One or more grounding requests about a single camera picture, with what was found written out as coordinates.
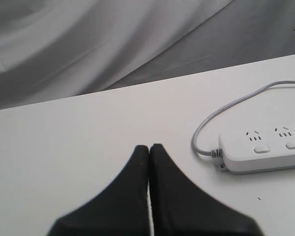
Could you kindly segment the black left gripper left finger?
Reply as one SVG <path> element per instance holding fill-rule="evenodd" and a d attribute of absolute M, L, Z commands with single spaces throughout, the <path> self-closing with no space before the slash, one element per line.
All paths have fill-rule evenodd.
<path fill-rule="evenodd" d="M 59 218 L 50 236 L 147 236 L 148 160 L 146 146 L 136 146 L 118 176 L 95 198 Z"/>

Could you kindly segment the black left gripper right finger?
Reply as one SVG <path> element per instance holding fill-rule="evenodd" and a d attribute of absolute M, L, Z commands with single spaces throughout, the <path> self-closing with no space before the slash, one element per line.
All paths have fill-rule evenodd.
<path fill-rule="evenodd" d="M 197 187 L 161 144 L 149 153 L 149 194 L 156 236 L 261 236 L 254 219 Z"/>

